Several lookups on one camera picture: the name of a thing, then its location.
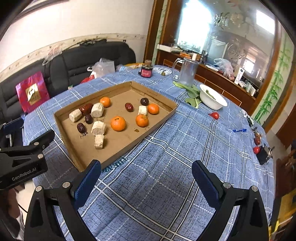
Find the blue plaid tablecloth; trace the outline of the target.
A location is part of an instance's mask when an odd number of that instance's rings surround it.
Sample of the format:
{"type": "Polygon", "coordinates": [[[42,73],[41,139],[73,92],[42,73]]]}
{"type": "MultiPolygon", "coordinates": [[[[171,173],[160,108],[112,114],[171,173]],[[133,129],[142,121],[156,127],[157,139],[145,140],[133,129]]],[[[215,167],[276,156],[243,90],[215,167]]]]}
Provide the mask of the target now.
{"type": "Polygon", "coordinates": [[[187,93],[170,76],[139,76],[123,70],[73,87],[25,117],[23,143],[53,130],[45,149],[48,171],[34,179],[44,188],[60,186],[77,175],[62,142],[54,113],[104,88],[136,81],[174,100],[176,113],[141,143],[104,171],[79,212],[97,240],[196,240],[211,219],[210,208],[196,184],[192,162],[201,160],[221,181],[236,188],[258,187],[271,217],[274,199],[273,164],[260,165],[253,152],[254,133],[233,102],[219,110],[219,119],[204,104],[192,108],[187,93]],[[246,128],[246,132],[232,130],[246,128]]]}

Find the white tube bottle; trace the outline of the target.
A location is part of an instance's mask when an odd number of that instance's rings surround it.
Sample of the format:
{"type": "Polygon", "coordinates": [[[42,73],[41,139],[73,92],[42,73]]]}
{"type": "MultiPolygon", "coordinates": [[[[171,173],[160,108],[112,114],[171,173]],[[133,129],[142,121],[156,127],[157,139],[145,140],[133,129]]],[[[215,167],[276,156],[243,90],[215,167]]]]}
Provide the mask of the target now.
{"type": "Polygon", "coordinates": [[[245,70],[244,70],[243,68],[241,68],[241,67],[238,67],[238,68],[235,70],[235,72],[234,72],[234,76],[235,76],[234,83],[235,83],[236,85],[239,84],[239,82],[240,82],[240,80],[241,80],[241,78],[242,78],[244,72],[245,72],[245,70]]]}

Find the white yam piece long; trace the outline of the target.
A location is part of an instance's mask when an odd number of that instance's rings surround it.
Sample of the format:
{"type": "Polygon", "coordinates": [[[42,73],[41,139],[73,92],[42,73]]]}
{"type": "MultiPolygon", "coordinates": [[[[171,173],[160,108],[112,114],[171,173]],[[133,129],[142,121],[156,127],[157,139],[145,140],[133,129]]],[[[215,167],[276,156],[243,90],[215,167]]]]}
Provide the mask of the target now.
{"type": "Polygon", "coordinates": [[[96,135],[103,135],[106,130],[106,124],[102,121],[95,121],[93,123],[91,133],[96,136],[96,135]]]}

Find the red tomato near bowl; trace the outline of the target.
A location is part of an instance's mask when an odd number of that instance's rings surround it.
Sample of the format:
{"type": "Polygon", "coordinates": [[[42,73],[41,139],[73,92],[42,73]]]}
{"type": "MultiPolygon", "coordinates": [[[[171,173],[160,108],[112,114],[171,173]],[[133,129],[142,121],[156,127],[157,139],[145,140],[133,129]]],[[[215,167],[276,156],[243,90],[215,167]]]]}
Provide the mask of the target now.
{"type": "Polygon", "coordinates": [[[215,120],[218,120],[220,117],[219,113],[217,112],[209,113],[208,115],[214,118],[215,120]]]}

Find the white yam piece small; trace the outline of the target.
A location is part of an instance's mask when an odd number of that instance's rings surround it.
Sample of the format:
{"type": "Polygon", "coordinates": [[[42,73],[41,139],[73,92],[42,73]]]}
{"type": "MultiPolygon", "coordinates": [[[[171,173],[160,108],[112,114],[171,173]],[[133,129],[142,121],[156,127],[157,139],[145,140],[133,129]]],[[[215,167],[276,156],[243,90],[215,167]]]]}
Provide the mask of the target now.
{"type": "Polygon", "coordinates": [[[147,107],[144,105],[139,106],[138,108],[138,115],[143,114],[147,115],[147,107]]]}

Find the red plastic bag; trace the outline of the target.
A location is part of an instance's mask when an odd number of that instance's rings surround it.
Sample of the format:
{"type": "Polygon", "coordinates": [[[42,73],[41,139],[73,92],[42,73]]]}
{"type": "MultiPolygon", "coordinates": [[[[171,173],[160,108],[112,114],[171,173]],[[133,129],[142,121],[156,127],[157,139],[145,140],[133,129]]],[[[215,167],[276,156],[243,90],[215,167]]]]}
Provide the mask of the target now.
{"type": "Polygon", "coordinates": [[[84,78],[80,83],[86,83],[86,82],[91,81],[93,79],[95,79],[95,76],[90,75],[89,77],[84,78]]]}

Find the black leather sofa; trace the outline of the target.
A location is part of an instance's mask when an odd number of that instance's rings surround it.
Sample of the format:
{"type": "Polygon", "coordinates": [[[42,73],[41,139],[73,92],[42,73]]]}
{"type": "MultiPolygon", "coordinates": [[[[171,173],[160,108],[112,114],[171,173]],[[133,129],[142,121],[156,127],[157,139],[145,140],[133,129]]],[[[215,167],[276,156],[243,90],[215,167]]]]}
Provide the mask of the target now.
{"type": "Polygon", "coordinates": [[[42,64],[43,60],[36,61],[1,82],[1,123],[14,120],[23,113],[16,93],[16,85],[21,81],[40,71],[49,97],[54,97],[70,85],[78,85],[87,77],[87,68],[101,58],[113,61],[115,66],[136,61],[135,53],[128,44],[106,39],[63,51],[46,65],[42,64]]]}

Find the clear plastic pitcher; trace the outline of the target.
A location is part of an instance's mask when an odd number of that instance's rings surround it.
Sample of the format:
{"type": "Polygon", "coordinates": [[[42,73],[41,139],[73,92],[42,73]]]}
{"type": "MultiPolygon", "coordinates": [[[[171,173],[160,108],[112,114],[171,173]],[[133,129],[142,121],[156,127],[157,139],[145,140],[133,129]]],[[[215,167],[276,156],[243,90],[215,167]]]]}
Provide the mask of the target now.
{"type": "Polygon", "coordinates": [[[177,83],[191,87],[194,84],[195,74],[197,72],[199,62],[188,58],[177,58],[172,66],[173,80],[177,83]],[[179,74],[175,74],[175,67],[180,63],[181,70],[179,74]]]}

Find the white bowl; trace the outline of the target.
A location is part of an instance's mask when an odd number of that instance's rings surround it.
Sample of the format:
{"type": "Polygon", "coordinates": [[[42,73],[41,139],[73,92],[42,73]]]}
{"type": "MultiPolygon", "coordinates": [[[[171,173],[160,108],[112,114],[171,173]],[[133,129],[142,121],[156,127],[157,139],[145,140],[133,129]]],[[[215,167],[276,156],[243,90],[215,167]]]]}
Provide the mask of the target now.
{"type": "Polygon", "coordinates": [[[222,107],[228,106],[221,94],[204,84],[200,84],[200,99],[203,104],[212,110],[219,110],[222,107]]]}

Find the red gift bag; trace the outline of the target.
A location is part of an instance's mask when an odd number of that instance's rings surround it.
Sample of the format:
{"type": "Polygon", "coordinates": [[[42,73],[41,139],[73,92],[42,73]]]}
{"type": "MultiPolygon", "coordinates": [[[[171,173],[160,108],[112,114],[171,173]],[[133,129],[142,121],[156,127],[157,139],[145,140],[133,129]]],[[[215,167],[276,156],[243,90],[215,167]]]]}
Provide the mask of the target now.
{"type": "Polygon", "coordinates": [[[31,113],[50,99],[41,71],[18,83],[16,93],[24,113],[31,113]]]}

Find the clear plastic bag on sofa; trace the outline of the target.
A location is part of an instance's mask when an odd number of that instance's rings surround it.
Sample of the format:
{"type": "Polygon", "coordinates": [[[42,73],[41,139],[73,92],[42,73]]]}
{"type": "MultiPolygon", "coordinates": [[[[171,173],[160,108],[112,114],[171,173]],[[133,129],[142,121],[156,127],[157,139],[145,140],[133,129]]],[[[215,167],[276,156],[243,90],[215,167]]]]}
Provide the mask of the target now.
{"type": "Polygon", "coordinates": [[[112,74],[115,72],[114,61],[101,58],[93,66],[88,67],[87,71],[91,72],[90,75],[93,75],[94,78],[99,78],[108,74],[112,74]]]}

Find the red date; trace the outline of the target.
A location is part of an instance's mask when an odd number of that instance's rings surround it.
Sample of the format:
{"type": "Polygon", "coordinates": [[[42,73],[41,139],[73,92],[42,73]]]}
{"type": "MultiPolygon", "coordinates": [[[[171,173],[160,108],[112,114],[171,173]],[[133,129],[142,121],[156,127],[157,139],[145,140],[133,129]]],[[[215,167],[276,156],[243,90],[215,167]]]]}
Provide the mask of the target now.
{"type": "Polygon", "coordinates": [[[79,109],[83,115],[88,115],[91,113],[92,107],[93,107],[92,103],[87,103],[79,109]]]}
{"type": "Polygon", "coordinates": [[[125,109],[128,111],[128,112],[133,112],[133,110],[134,110],[134,107],[133,107],[133,105],[131,104],[131,103],[126,103],[125,104],[125,109]]]}

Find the plastic bag on sideboard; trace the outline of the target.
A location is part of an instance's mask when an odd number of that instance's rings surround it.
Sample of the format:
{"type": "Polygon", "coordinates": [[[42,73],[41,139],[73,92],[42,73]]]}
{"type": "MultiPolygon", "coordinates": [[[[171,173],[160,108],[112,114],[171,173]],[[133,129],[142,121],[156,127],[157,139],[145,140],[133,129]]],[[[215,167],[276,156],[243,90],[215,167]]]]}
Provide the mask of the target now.
{"type": "Polygon", "coordinates": [[[226,78],[234,78],[234,71],[230,61],[223,58],[216,58],[214,59],[214,63],[217,65],[218,70],[221,71],[226,78]]]}

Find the red tomato at edge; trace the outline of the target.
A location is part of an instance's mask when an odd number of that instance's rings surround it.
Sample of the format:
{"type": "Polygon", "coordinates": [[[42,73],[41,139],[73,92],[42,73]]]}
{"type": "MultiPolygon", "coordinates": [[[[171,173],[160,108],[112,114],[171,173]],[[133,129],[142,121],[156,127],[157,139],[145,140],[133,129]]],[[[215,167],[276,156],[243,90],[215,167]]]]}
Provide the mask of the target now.
{"type": "Polygon", "coordinates": [[[255,146],[255,147],[253,148],[253,152],[254,152],[255,154],[258,154],[258,153],[260,152],[260,150],[261,150],[261,147],[260,147],[260,146],[255,146]]]}

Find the dark round date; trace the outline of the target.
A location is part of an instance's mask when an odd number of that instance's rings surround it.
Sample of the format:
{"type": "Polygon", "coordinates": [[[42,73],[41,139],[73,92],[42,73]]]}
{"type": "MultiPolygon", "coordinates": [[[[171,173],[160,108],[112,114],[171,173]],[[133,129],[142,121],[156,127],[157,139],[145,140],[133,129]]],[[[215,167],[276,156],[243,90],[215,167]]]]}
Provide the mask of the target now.
{"type": "Polygon", "coordinates": [[[140,99],[140,104],[143,106],[148,106],[149,105],[149,99],[146,97],[143,97],[140,99]]]}

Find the wooden sideboard cabinet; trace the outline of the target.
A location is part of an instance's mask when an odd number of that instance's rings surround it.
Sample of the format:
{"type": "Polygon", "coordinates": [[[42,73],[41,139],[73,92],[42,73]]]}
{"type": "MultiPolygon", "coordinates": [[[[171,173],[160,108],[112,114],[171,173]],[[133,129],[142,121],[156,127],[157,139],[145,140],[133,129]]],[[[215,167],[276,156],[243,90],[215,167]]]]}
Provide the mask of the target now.
{"type": "MultiPolygon", "coordinates": [[[[178,58],[183,59],[179,54],[159,50],[157,53],[156,64],[172,67],[178,58]]],[[[244,109],[248,114],[251,114],[252,106],[255,104],[255,98],[247,93],[240,85],[236,85],[232,80],[227,79],[221,73],[211,70],[201,64],[197,68],[195,79],[211,87],[219,94],[244,109]]]]}

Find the black box at edge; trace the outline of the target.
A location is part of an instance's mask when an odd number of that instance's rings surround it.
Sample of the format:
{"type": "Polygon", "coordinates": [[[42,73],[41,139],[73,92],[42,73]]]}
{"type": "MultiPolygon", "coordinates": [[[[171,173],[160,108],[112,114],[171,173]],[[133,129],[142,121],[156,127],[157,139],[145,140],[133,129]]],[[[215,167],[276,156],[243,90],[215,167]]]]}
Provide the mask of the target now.
{"type": "Polygon", "coordinates": [[[256,154],[260,165],[268,163],[269,159],[273,157],[273,150],[275,147],[268,147],[266,145],[260,147],[260,151],[256,154]]]}

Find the white yam piece large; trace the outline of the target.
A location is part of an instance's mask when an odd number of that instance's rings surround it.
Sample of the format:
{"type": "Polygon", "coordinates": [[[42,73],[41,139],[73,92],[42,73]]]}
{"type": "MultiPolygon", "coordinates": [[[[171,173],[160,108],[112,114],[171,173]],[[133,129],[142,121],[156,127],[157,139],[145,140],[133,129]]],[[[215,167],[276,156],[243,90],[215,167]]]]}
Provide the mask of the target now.
{"type": "Polygon", "coordinates": [[[91,109],[91,116],[93,118],[100,118],[103,116],[104,112],[104,105],[100,102],[93,104],[93,107],[91,109]]]}

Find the brown cardboard tray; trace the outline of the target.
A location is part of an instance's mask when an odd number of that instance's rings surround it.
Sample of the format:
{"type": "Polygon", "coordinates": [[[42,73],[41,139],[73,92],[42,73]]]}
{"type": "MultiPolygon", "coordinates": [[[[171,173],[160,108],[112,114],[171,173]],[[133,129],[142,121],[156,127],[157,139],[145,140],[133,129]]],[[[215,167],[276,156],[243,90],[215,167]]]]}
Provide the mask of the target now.
{"type": "Polygon", "coordinates": [[[88,95],[55,112],[71,163],[82,172],[93,159],[103,168],[159,128],[177,104],[129,81],[88,95]]]}

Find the large orange tangerine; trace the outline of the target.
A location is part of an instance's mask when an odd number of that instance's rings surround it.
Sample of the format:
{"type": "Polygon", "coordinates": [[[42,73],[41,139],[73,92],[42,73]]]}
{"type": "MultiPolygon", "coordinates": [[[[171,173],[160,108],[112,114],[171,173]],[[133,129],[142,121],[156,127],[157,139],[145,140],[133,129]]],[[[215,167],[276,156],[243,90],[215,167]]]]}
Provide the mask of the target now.
{"type": "Polygon", "coordinates": [[[125,129],[126,122],[123,117],[115,116],[114,118],[111,119],[110,125],[114,131],[120,132],[125,129]]]}

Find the green leafy vegetable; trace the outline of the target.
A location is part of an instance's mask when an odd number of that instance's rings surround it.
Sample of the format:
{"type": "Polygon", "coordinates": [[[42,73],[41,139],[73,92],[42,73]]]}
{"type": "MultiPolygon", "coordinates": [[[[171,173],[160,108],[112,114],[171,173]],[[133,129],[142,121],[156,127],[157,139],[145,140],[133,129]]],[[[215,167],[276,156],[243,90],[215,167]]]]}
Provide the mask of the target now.
{"type": "Polygon", "coordinates": [[[194,108],[199,107],[199,104],[202,101],[200,99],[200,90],[195,85],[187,86],[176,81],[173,81],[173,84],[178,88],[186,90],[188,97],[185,98],[185,103],[191,105],[194,108]]]}

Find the blue pen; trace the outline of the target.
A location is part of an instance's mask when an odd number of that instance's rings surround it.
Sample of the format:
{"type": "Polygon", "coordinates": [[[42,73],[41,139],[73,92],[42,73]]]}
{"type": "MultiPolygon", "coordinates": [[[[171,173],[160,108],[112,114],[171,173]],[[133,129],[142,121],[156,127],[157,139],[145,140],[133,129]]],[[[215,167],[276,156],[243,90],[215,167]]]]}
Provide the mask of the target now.
{"type": "Polygon", "coordinates": [[[242,128],[242,129],[239,129],[239,130],[236,130],[236,129],[234,129],[234,130],[232,130],[232,132],[234,132],[234,133],[239,133],[239,132],[246,132],[247,131],[247,129],[246,128],[242,128]]]}

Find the dark jar pink label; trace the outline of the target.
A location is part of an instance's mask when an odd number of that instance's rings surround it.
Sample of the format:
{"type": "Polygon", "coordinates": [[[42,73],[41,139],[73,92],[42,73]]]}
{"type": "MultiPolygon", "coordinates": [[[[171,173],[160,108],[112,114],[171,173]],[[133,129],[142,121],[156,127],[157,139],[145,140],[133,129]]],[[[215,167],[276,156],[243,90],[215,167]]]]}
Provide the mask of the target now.
{"type": "Polygon", "coordinates": [[[139,75],[144,78],[150,78],[152,76],[152,61],[151,60],[145,60],[144,64],[142,65],[139,75]]]}

